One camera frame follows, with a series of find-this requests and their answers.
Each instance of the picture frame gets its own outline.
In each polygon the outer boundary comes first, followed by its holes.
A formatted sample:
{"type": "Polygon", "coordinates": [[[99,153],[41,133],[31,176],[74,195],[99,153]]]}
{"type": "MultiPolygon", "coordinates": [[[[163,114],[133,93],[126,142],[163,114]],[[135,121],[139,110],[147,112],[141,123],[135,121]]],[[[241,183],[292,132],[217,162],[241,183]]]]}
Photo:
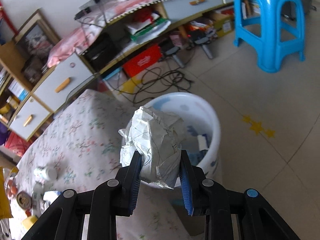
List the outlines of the picture frame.
{"type": "Polygon", "coordinates": [[[20,54],[29,59],[37,56],[45,66],[50,50],[60,41],[40,9],[36,10],[13,38],[20,54]]]}

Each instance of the blue circular button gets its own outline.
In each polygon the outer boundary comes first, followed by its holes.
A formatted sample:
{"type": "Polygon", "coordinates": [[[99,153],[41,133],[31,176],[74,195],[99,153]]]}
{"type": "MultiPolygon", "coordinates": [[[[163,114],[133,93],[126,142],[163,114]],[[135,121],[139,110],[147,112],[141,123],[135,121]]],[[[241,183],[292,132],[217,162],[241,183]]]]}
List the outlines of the blue circular button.
{"type": "Polygon", "coordinates": [[[256,190],[254,190],[254,189],[249,189],[247,191],[247,194],[248,194],[249,197],[257,197],[258,196],[258,192],[256,190]]]}

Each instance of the yellow box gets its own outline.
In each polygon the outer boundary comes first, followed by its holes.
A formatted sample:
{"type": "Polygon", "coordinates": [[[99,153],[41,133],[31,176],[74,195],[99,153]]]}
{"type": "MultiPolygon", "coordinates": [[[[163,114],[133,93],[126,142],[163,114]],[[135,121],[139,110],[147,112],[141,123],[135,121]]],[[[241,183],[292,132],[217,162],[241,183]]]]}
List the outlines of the yellow box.
{"type": "Polygon", "coordinates": [[[38,220],[36,216],[27,217],[25,220],[21,222],[26,230],[29,230],[34,223],[38,220]]]}
{"type": "Polygon", "coordinates": [[[205,16],[213,20],[213,27],[215,28],[218,37],[231,33],[234,29],[234,24],[230,15],[209,12],[205,16]]]}

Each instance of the pink blanket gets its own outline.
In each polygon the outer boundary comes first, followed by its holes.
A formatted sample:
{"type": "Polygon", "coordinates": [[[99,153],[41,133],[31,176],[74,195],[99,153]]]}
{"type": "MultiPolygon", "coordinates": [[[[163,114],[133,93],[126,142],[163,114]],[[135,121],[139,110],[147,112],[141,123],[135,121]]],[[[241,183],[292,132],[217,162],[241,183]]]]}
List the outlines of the pink blanket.
{"type": "MultiPolygon", "coordinates": [[[[105,9],[104,13],[107,22],[110,22],[116,17],[134,12],[137,8],[161,1],[164,0],[127,0],[115,2],[110,8],[105,9]]],[[[68,36],[64,37],[52,48],[48,58],[48,67],[57,65],[74,52],[78,55],[81,54],[97,39],[106,25],[103,14],[97,10],[91,12],[85,18],[86,23],[93,23],[98,26],[83,24],[82,28],[76,28],[68,36]]]]}

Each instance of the drawer handle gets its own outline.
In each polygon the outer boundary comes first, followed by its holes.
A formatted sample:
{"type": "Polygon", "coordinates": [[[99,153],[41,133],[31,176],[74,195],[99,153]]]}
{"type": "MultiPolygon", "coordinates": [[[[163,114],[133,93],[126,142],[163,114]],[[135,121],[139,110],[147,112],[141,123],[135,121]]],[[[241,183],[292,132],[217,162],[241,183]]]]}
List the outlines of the drawer handle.
{"type": "Polygon", "coordinates": [[[23,124],[23,127],[26,127],[32,121],[32,119],[33,119],[33,115],[31,114],[23,124]]]}
{"type": "Polygon", "coordinates": [[[56,93],[59,93],[61,90],[65,89],[67,85],[69,85],[71,79],[67,78],[65,81],[63,81],[54,91],[56,93]]]}
{"type": "Polygon", "coordinates": [[[195,0],[195,1],[192,1],[190,2],[191,5],[197,5],[199,3],[204,3],[206,0],[195,0]]]}

